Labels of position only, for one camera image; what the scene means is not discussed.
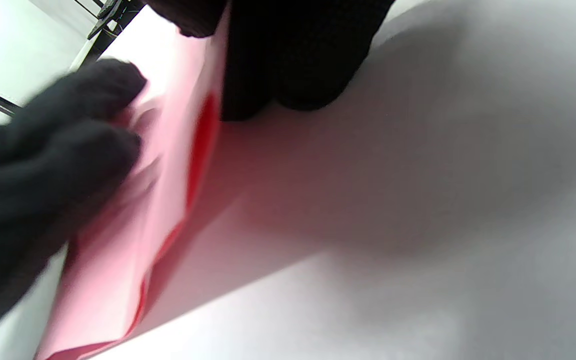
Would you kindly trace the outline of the person's left hand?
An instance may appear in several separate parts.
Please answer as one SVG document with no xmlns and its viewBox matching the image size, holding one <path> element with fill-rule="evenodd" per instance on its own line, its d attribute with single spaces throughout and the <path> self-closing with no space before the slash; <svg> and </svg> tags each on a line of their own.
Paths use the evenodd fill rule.
<svg viewBox="0 0 576 360">
<path fill-rule="evenodd" d="M 0 319 L 135 166 L 141 138 L 115 120 L 146 85 L 134 63 L 101 59 L 0 125 Z"/>
</svg>

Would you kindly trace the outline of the person's right hand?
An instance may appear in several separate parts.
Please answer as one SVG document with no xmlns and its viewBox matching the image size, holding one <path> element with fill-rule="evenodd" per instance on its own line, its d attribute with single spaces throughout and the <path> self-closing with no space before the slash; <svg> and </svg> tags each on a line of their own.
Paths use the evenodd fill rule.
<svg viewBox="0 0 576 360">
<path fill-rule="evenodd" d="M 310 112 L 332 103 L 361 67 L 391 0 L 147 0 L 190 38 L 217 31 L 230 10 L 222 121 L 276 101 Z"/>
</svg>

